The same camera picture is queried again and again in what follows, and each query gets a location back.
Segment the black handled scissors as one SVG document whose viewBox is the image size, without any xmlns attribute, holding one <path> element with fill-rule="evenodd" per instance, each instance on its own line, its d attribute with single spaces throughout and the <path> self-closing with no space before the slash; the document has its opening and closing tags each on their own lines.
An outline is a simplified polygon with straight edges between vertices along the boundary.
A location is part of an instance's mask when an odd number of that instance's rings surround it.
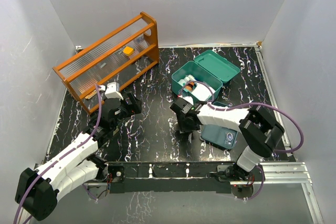
<svg viewBox="0 0 336 224">
<path fill-rule="evenodd" d="M 187 137 L 187 140 L 189 143 L 192 143 L 192 140 L 193 140 L 193 133 L 190 133 Z"/>
</svg>

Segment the white gauze packet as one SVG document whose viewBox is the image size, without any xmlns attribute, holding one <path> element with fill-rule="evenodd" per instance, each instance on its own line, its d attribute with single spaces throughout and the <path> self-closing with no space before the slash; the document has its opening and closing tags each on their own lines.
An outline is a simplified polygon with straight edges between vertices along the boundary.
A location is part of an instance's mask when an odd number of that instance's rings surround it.
<svg viewBox="0 0 336 224">
<path fill-rule="evenodd" d="M 191 93 L 198 101 L 213 101 L 212 98 L 215 95 L 215 90 L 212 87 L 207 87 L 207 85 L 197 83 L 194 90 Z"/>
</svg>

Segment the blue-grey divider tray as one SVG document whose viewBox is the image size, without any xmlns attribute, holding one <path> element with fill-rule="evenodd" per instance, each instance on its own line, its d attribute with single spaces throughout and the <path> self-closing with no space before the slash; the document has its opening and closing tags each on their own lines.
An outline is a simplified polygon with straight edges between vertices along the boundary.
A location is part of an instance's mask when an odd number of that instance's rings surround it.
<svg viewBox="0 0 336 224">
<path fill-rule="evenodd" d="M 227 127 L 218 126 L 214 124 L 203 124 L 200 134 L 200 139 L 205 141 L 208 144 L 215 146 L 216 148 L 220 148 L 222 150 L 231 150 L 230 146 L 225 144 L 225 136 L 227 132 L 237 132 L 233 129 L 229 129 Z"/>
</svg>

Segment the brown medicine bottle orange cap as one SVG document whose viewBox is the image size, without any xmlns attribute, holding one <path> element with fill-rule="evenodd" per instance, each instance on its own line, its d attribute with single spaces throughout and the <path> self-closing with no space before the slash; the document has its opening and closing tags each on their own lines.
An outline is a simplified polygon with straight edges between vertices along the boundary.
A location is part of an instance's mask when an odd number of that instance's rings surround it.
<svg viewBox="0 0 336 224">
<path fill-rule="evenodd" d="M 188 92 L 192 92 L 195 87 L 196 87 L 196 83 L 190 82 L 185 86 L 185 90 L 187 90 Z"/>
</svg>

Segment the teal medicine box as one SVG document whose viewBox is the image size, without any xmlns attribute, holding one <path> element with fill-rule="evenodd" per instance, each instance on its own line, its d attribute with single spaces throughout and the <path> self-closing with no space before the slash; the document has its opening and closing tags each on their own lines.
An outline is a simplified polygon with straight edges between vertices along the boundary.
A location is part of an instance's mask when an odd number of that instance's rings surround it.
<svg viewBox="0 0 336 224">
<path fill-rule="evenodd" d="M 229 62 L 226 58 L 207 50 L 194 60 L 188 61 L 182 67 L 172 74 L 172 91 L 174 94 L 179 95 L 180 91 L 183 91 L 184 96 L 191 96 L 194 103 L 198 100 L 185 90 L 185 86 L 190 83 L 186 83 L 181 86 L 178 81 L 183 79 L 186 75 L 192 75 L 195 78 L 195 82 L 212 87 L 215 90 L 215 95 L 212 98 L 217 98 L 223 85 L 229 83 L 232 78 L 240 73 L 240 68 Z"/>
</svg>

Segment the small tape roll bag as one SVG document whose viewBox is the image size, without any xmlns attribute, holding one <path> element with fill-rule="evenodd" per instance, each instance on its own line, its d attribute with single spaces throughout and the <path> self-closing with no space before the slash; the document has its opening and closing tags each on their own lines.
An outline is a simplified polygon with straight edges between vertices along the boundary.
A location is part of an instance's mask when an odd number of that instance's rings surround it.
<svg viewBox="0 0 336 224">
<path fill-rule="evenodd" d="M 225 144 L 233 148 L 236 144 L 237 132 L 227 132 L 225 136 Z"/>
</svg>

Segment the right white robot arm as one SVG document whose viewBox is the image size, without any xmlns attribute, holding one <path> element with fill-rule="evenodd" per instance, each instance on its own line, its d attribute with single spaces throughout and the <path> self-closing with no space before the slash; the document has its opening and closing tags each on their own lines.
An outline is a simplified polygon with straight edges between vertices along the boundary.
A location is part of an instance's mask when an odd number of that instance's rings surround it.
<svg viewBox="0 0 336 224">
<path fill-rule="evenodd" d="M 247 103 L 245 108 L 216 106 L 211 102 L 191 104 L 178 97 L 170 109 L 175 113 L 178 128 L 193 132 L 201 125 L 216 125 L 240 133 L 247 143 L 234 165 L 222 175 L 236 180 L 247 180 L 253 169 L 275 151 L 285 133 L 282 125 L 266 110 L 267 104 Z"/>
</svg>

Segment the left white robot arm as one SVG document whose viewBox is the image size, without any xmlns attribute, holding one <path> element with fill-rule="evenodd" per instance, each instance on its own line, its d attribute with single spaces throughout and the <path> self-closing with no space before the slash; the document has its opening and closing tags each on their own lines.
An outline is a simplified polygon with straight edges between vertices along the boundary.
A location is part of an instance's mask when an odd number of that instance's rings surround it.
<svg viewBox="0 0 336 224">
<path fill-rule="evenodd" d="M 109 94 L 98 99 L 98 111 L 87 126 L 63 151 L 36 169 L 25 169 L 15 195 L 18 209 L 36 220 L 46 219 L 66 194 L 90 180 L 104 181 L 108 177 L 107 163 L 96 152 L 118 131 L 120 123 L 142 112 L 142 101 L 128 93 Z"/>
</svg>

